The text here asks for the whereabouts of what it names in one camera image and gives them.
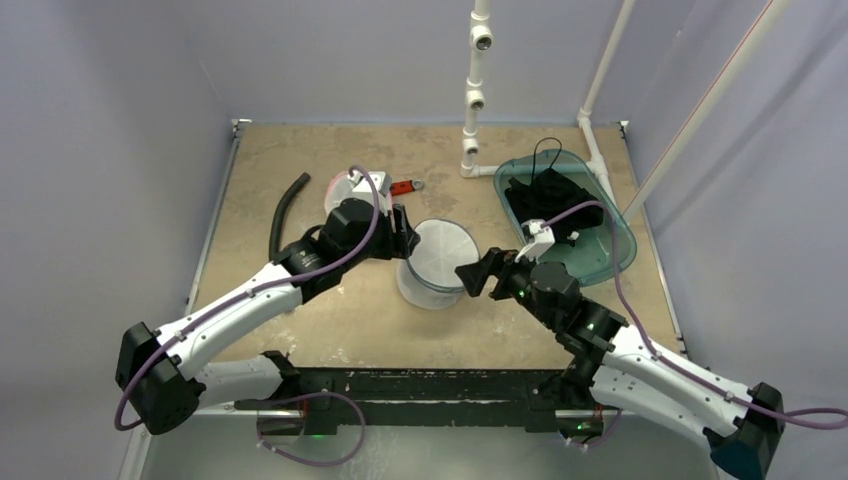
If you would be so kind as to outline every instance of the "black fabric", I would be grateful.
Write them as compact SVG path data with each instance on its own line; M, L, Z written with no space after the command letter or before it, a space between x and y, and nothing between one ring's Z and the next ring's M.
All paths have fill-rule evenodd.
M556 215L589 200L598 200L561 173L546 168L525 185L515 178L509 180L506 189L507 202L519 223L527 220L550 220ZM597 227L604 222L601 207L588 207L575 212L555 223L551 229L557 243L572 243L568 236L575 230Z

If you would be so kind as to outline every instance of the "wooden tabletop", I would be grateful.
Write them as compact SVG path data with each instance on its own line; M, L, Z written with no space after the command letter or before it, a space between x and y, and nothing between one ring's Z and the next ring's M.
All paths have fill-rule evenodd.
M626 146L617 129L596 130L619 205L635 188ZM499 165L532 153L545 136L588 158L575 128L482 127L482 164ZM518 248L491 177L459 175L461 128L415 126L251 125L233 166L210 245L196 308L250 278L267 262L271 219L280 196L302 173L312 181L289 210L283 244L326 219L330 179L351 164L387 171L394 180L421 179L425 187L400 197L412 224L446 218L473 235L481 253ZM623 274L624 291L650 335L677 348L656 263L641 217L631 225L636 260ZM446 368L563 368L570 354L553 334L511 301L463 296L445 310L414 307L401 297L397 261L368 260L342 284L293 314L268 321L216 360L238 360L265 350L290 352L300 366ZM588 297L626 314L612 280L584 288Z

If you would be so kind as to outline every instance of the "red handle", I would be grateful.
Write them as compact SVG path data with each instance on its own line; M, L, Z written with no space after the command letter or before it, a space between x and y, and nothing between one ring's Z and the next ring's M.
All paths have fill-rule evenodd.
M412 186L412 180L404 180L402 182L395 182L389 188L389 191L392 195L403 195L404 193L414 192L415 187Z

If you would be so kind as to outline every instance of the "black curved tube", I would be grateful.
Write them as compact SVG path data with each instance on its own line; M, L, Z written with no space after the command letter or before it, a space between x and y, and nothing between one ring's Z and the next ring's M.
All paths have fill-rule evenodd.
M312 177L304 172L300 174L297 180L291 184L286 193L280 198L277 204L277 210L274 211L274 220L271 222L271 238L268 240L268 261L273 262L274 257L280 253L280 240L283 238L283 221L286 218L286 212L289 210L289 205L294 200L294 197L303 190L303 187L309 182Z

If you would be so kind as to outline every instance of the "white wall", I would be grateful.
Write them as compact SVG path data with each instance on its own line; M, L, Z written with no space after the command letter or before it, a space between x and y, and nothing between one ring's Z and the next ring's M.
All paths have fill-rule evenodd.
M121 334L177 318L228 148L168 0L0 5L0 477L115 478Z
M461 122L472 0L178 0L232 117ZM629 118L694 0L640 0L596 123ZM495 0L481 122L573 123L621 0Z
M630 124L640 178L765 3L697 2ZM846 74L848 4L793 2L647 204L693 358L787 409L848 406ZM848 478L845 445L790 426L769 478Z

